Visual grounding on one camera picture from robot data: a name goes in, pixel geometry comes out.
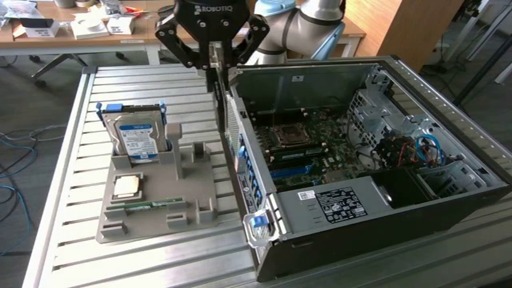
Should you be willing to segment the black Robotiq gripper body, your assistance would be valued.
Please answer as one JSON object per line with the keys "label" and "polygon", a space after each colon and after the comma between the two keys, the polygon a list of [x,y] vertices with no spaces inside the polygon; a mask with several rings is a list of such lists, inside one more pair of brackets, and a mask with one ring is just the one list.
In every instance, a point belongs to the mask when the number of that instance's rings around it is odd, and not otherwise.
{"label": "black Robotiq gripper body", "polygon": [[249,8],[246,1],[174,1],[174,19],[197,42],[230,41]]}

